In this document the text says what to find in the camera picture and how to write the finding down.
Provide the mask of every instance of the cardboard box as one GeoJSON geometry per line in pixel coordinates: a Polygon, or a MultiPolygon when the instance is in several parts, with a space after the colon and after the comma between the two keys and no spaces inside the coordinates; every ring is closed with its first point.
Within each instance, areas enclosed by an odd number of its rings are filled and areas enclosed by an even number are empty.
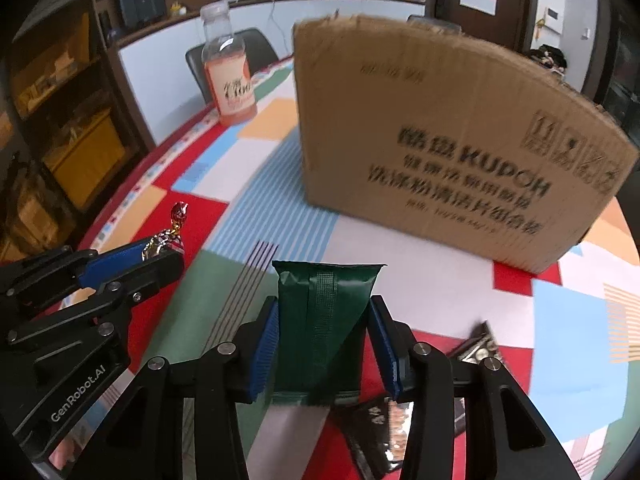
{"type": "Polygon", "coordinates": [[[355,16],[300,23],[294,51],[309,202],[530,272],[578,243],[638,156],[495,44],[355,16]]]}

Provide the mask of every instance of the red patch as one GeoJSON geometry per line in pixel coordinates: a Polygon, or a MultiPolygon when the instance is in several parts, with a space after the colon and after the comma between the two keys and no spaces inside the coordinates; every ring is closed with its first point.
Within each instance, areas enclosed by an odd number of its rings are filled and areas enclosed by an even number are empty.
{"type": "MultiPolygon", "coordinates": [[[[426,341],[440,351],[448,353],[458,346],[462,340],[441,335],[429,334],[414,330],[418,341],[426,341]]],[[[529,391],[531,374],[531,361],[533,350],[528,348],[512,348],[501,346],[500,351],[507,363],[513,377],[518,381],[525,392],[529,391]]],[[[382,394],[384,388],[378,365],[374,357],[373,348],[369,337],[364,346],[362,363],[362,382],[360,400],[370,399],[382,394]]],[[[465,478],[465,434],[458,436],[454,442],[453,476],[452,480],[464,480],[465,478]]],[[[385,480],[398,480],[399,471],[391,473],[385,480]]],[[[358,470],[351,459],[349,447],[340,432],[338,426],[329,416],[322,428],[320,438],[306,466],[302,480],[334,480],[334,479],[360,480],[358,470]]]]}
{"type": "Polygon", "coordinates": [[[185,150],[169,164],[164,171],[154,180],[154,186],[162,189],[171,189],[171,186],[178,180],[191,164],[202,155],[202,153],[215,142],[215,140],[226,130],[226,126],[216,124],[206,133],[194,140],[185,150]]]}
{"type": "MultiPolygon", "coordinates": [[[[225,211],[225,203],[169,191],[142,224],[142,227],[134,236],[134,240],[154,235],[162,229],[170,227],[171,208],[178,201],[189,204],[187,220],[181,233],[184,243],[184,268],[186,270],[225,211]]],[[[142,359],[151,336],[156,326],[158,326],[164,310],[169,305],[177,286],[178,283],[166,286],[154,297],[149,298],[133,309],[132,320],[129,324],[130,369],[133,372],[136,372],[140,367],[140,359],[142,359]]]]}
{"type": "Polygon", "coordinates": [[[494,288],[496,290],[513,292],[522,296],[533,296],[531,285],[533,278],[562,286],[560,267],[557,263],[536,276],[526,270],[515,269],[505,264],[494,262],[494,288]]]}

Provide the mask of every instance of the green packet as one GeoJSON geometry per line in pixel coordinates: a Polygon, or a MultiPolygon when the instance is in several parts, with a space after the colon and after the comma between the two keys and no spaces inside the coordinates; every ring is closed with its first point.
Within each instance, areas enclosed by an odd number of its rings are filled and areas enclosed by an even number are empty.
{"type": "Polygon", "coordinates": [[[273,402],[324,406],[357,402],[366,309],[383,266],[272,264],[280,277],[273,402]]]}

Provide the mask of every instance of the table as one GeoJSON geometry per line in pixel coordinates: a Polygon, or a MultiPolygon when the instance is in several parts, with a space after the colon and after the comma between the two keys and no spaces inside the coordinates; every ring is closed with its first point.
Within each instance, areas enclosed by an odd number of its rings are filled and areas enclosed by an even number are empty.
{"type": "MultiPolygon", "coordinates": [[[[640,260],[617,201],[539,276],[315,208],[303,195],[292,60],[257,74],[254,84],[254,119],[224,128],[204,110],[143,162],[84,242],[107,251],[167,227],[176,201],[190,204],[188,270],[134,310],[132,366],[85,417],[84,437],[140,363],[196,358],[253,319],[277,292],[271,260],[384,263],[374,293],[419,340],[446,352],[488,320],[512,374],[581,477],[602,480],[640,428],[640,260]]],[[[362,395],[381,391],[367,345],[362,395]]],[[[264,398],[239,406],[252,480],[355,480],[327,413],[268,406],[264,398]]],[[[187,409],[186,435],[191,423],[187,409]]],[[[456,439],[455,479],[464,477],[463,449],[464,434],[456,439]]],[[[188,478],[193,448],[184,451],[188,478]]]]}

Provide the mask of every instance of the brown door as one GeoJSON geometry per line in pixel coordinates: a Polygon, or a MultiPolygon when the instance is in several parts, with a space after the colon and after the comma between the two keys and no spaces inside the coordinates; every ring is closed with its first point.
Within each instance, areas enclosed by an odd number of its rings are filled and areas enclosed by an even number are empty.
{"type": "Polygon", "coordinates": [[[433,15],[457,23],[470,36],[522,50],[528,0],[496,0],[495,16],[460,5],[460,0],[433,0],[433,15]]]}

